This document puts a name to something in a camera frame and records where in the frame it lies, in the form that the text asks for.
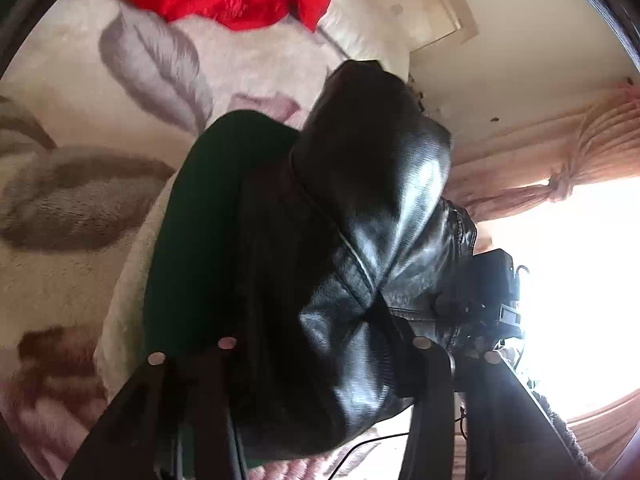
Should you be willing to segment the black leather jacket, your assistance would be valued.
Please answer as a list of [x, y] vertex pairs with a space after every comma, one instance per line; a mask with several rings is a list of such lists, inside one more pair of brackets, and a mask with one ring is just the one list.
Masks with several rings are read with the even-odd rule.
[[242, 189], [250, 365], [234, 418], [250, 460], [292, 460], [416, 397], [410, 307], [427, 307], [476, 232], [442, 197], [449, 132], [377, 62], [342, 64], [300, 130], [239, 122], [259, 162]]

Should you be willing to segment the green striped garment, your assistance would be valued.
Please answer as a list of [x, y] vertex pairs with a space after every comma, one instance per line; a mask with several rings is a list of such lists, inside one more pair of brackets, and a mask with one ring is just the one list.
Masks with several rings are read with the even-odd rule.
[[[246, 391], [248, 377], [241, 356], [248, 331], [242, 188], [257, 170], [280, 162], [298, 138], [297, 130], [252, 110], [217, 119], [176, 174], [153, 249], [143, 298], [144, 354], [193, 358], [221, 338], [235, 338], [224, 373], [230, 411], [233, 393]], [[189, 429], [183, 460], [184, 474], [194, 474]]]

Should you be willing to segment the pink curtain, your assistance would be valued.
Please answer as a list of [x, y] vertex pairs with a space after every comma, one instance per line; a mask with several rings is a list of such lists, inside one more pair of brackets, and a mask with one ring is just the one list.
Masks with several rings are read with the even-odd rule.
[[562, 202], [579, 185], [639, 175], [639, 87], [454, 149], [444, 196], [476, 222]]

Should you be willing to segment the white pillow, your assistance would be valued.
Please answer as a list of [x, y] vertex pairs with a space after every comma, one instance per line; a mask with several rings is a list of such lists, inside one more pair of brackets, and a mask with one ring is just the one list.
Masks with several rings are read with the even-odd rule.
[[408, 81], [407, 40], [393, 15], [372, 0], [331, 0], [317, 30], [345, 58], [378, 61], [386, 72]]

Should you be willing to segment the floral fleece blanket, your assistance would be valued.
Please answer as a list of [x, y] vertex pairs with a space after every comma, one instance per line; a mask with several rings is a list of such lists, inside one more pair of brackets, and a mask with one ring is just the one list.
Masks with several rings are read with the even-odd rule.
[[58, 479], [122, 359], [172, 176], [229, 110], [298, 127], [343, 55], [294, 18], [232, 32], [125, 0], [58, 0], [1, 81], [1, 411]]

